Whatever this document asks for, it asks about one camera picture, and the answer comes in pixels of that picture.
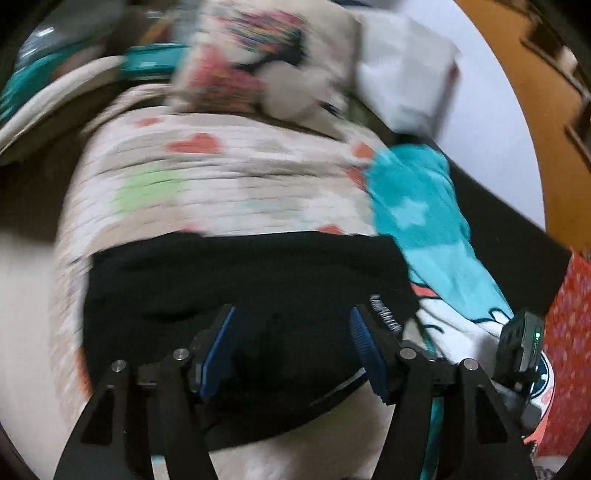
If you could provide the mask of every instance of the cartoon print fabric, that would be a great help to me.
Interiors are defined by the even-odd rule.
[[[358,46],[353,14],[328,0],[211,0],[170,103],[264,113],[341,139]]]
[[[376,230],[392,235],[407,260],[421,304],[417,319],[432,346],[455,364],[474,358],[491,377],[501,329],[513,312],[474,255],[447,159],[426,145],[397,145],[377,152],[366,170],[364,188],[374,202]],[[545,356],[540,368],[532,403],[541,409],[544,421],[531,437],[535,442],[543,436],[554,391]],[[441,411],[434,404],[430,442],[440,428]],[[436,456],[437,442],[432,441],[422,478],[432,477],[435,462],[430,460]]]
[[[495,311],[508,318],[513,312],[474,255],[447,159],[426,145],[397,145],[377,153],[367,171],[367,188],[376,229],[396,239],[411,279],[429,285],[462,316],[491,323],[491,333],[498,336]]]

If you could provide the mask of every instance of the white star pattern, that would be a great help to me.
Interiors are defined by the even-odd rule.
[[[413,199],[405,197],[400,205],[390,208],[390,213],[396,220],[398,227],[401,230],[406,230],[411,225],[425,225],[427,223],[425,220],[427,210],[429,210],[429,205],[425,202],[415,202]]]

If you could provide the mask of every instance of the red patterned fabric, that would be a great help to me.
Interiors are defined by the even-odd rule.
[[[591,264],[573,254],[546,316],[556,390],[540,455],[569,455],[591,421]]]

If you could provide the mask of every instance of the orange floor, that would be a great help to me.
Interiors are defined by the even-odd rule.
[[[591,171],[564,133],[580,96],[552,67],[520,43],[529,20],[493,0],[456,0],[501,63],[534,141],[550,236],[575,249],[591,247]]]

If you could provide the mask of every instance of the metal screw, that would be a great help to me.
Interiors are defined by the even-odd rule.
[[[466,367],[469,371],[474,371],[478,369],[478,362],[473,358],[466,358],[464,360],[464,367]]]
[[[189,351],[186,348],[177,348],[173,352],[173,358],[175,360],[185,360],[189,356]]]
[[[115,360],[111,364],[111,370],[113,372],[121,372],[122,370],[125,370],[126,367],[127,363],[125,362],[125,360]]]
[[[412,348],[403,348],[400,350],[400,356],[405,360],[412,360],[417,356],[417,353]]]

